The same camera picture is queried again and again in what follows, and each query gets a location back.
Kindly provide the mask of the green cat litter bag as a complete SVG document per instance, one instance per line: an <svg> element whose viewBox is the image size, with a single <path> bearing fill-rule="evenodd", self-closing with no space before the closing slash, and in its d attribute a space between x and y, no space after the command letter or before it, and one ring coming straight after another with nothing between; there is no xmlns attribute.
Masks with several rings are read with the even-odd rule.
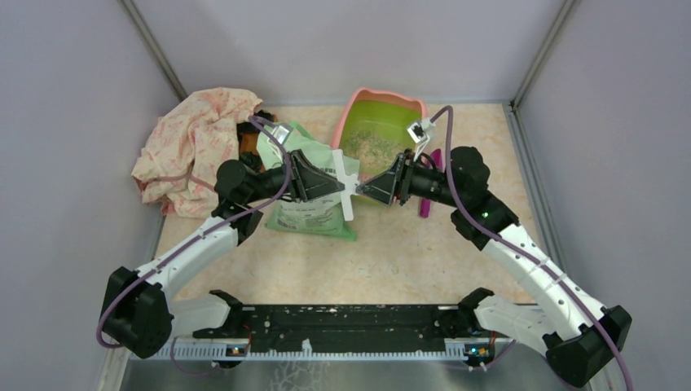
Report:
<svg viewBox="0 0 691 391"><path fill-rule="evenodd" d="M276 138L287 152L300 150L317 169L332 177L337 176L332 149L312 137L299 123L283 122L288 133ZM277 200L265 227L275 231L300 234L326 235L338 239L355 241L357 233L350 229L344 218L341 197L326 195L315 201L293 203Z"/></svg>

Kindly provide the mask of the magenta plastic litter scoop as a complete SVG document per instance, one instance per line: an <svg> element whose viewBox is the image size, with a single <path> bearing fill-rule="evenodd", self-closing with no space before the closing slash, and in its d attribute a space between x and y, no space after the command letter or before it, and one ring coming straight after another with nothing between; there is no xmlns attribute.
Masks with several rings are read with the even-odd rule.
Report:
<svg viewBox="0 0 691 391"><path fill-rule="evenodd" d="M432 168L443 171L442 149L437 148L433 150L428 156L421 157L421 162L425 164L426 168ZM427 199L421 199L418 208L418 216L428 218L431 212L432 202Z"/></svg>

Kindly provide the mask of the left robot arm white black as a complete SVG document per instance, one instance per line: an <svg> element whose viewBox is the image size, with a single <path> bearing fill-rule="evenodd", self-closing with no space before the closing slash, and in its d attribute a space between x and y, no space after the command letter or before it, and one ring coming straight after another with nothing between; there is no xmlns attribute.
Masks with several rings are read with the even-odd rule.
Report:
<svg viewBox="0 0 691 391"><path fill-rule="evenodd" d="M332 158L333 173L317 168L300 150L285 153L282 164L261 173L240 160L223 162L215 185L218 206L211 216L163 256L135 270L121 267L109 276L98 342L108 349L126 348L139 358L150 358L173 339L195 332L238 335L244 315L232 307L229 295L216 292L186 301L177 301L175 296L212 262L248 239L269 204L331 195L346 202L359 178L347 173L340 150L333 151Z"/></svg>

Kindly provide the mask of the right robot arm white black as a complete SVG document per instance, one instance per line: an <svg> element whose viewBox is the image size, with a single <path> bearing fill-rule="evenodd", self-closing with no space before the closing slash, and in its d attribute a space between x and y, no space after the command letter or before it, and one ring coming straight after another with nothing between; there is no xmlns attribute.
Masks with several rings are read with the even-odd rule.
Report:
<svg viewBox="0 0 691 391"><path fill-rule="evenodd" d="M387 205L418 196L451 206L457 232L498 262L538 306L537 311L527 310L477 289L463 301L462 331L508 336L544 357L574 387L586 385L609 362L616 362L626 389L632 389L621 354L631 315L587 294L539 248L517 215L489 190L490 170L478 149L456 147L446 159L446 168L438 170L399 154L390 168L360 184L357 192Z"/></svg>

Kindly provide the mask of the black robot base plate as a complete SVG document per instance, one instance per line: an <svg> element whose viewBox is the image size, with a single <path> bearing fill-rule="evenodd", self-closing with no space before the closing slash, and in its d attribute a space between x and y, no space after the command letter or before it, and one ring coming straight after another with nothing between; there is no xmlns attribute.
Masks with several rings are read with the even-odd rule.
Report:
<svg viewBox="0 0 691 391"><path fill-rule="evenodd" d="M498 333L472 325L457 305L234 305L225 323L196 339L244 339L255 354L415 354L446 352L473 340L470 352L494 353Z"/></svg>

